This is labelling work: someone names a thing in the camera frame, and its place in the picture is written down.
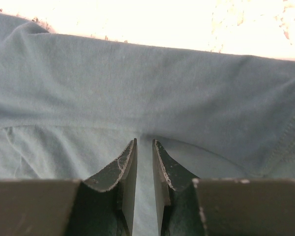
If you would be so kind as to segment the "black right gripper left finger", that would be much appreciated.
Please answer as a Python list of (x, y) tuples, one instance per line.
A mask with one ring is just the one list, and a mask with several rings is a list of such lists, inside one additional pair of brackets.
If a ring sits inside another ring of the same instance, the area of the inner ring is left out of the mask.
[(137, 141), (80, 179), (0, 180), (0, 236), (130, 236)]

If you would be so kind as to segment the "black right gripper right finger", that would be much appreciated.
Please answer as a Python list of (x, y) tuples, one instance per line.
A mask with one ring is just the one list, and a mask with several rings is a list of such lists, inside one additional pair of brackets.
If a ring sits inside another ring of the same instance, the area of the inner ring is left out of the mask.
[(295, 179), (201, 179), (153, 140), (161, 236), (295, 236)]

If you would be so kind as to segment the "blue-grey t-shirt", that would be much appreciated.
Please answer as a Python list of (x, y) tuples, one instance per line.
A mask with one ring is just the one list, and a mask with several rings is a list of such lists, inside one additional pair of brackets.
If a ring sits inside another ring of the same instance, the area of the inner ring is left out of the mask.
[(133, 234), (158, 234), (152, 140), (201, 178), (295, 178), (295, 62), (51, 34), (0, 14), (0, 178), (86, 179), (138, 142)]

